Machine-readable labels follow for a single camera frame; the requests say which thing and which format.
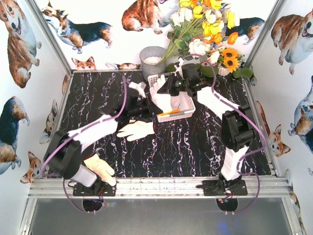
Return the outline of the blue dotted white glove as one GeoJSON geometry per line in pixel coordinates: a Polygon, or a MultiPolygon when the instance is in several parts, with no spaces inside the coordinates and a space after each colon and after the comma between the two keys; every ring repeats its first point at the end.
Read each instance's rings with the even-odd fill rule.
{"type": "Polygon", "coordinates": [[[172,96],[171,97],[171,108],[172,108],[172,110],[182,111],[180,96],[172,96]]]}

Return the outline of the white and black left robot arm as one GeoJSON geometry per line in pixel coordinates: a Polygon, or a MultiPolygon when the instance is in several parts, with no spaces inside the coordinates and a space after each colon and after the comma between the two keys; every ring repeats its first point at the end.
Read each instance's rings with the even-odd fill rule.
{"type": "Polygon", "coordinates": [[[126,126],[132,118],[148,118],[161,113],[162,110],[149,96],[127,98],[124,95],[123,103],[109,114],[104,114],[76,130],[56,131],[44,156],[41,171],[48,166],[64,179],[76,181],[90,188],[100,180],[100,177],[82,164],[82,152],[99,139],[126,126]]]}

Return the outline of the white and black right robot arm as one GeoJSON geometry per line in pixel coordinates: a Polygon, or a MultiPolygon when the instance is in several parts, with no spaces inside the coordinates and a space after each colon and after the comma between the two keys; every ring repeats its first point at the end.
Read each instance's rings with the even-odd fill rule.
{"type": "Polygon", "coordinates": [[[249,105],[239,106],[219,94],[214,85],[200,79],[195,64],[177,66],[175,72],[162,74],[150,89],[153,97],[161,97],[161,104],[169,105],[169,98],[186,92],[198,103],[206,106],[222,120],[221,137],[225,146],[225,159],[221,175],[233,181],[242,175],[243,160],[254,154],[248,151],[256,138],[258,127],[252,121],[249,105]]]}

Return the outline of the yellow dotted glove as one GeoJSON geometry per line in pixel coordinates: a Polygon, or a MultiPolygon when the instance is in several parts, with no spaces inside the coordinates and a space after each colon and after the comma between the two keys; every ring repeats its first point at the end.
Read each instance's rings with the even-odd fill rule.
{"type": "Polygon", "coordinates": [[[158,91],[166,83],[165,76],[161,75],[157,81],[150,88],[150,95],[152,102],[157,106],[156,114],[163,115],[167,113],[173,113],[178,110],[172,110],[171,108],[171,97],[169,94],[159,94],[158,91]]]}

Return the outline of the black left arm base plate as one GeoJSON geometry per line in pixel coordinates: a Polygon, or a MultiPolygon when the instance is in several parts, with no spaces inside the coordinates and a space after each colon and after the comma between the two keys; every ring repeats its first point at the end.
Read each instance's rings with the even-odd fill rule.
{"type": "Polygon", "coordinates": [[[97,180],[91,187],[76,183],[73,188],[73,196],[115,196],[116,187],[102,180],[97,180]]]}

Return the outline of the plain white cotton glove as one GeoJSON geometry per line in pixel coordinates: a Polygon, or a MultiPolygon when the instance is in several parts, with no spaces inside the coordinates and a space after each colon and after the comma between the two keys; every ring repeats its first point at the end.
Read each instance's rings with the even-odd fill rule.
{"type": "Polygon", "coordinates": [[[135,141],[154,133],[154,124],[152,122],[131,120],[129,124],[117,132],[116,136],[126,138],[127,141],[135,141]]]}

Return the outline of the cream leather glove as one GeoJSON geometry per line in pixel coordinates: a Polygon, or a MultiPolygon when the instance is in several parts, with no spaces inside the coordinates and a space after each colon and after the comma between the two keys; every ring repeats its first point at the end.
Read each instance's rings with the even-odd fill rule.
{"type": "Polygon", "coordinates": [[[116,178],[114,177],[115,170],[105,160],[101,159],[98,154],[87,157],[84,159],[84,163],[103,182],[108,183],[112,187],[116,185],[116,178]]]}

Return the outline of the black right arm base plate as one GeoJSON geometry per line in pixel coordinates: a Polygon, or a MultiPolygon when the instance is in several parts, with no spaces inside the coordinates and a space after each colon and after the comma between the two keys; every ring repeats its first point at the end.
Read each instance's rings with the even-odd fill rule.
{"type": "Polygon", "coordinates": [[[202,189],[205,196],[248,195],[244,180],[225,182],[222,180],[203,180],[202,184],[197,185],[196,188],[202,189]]]}

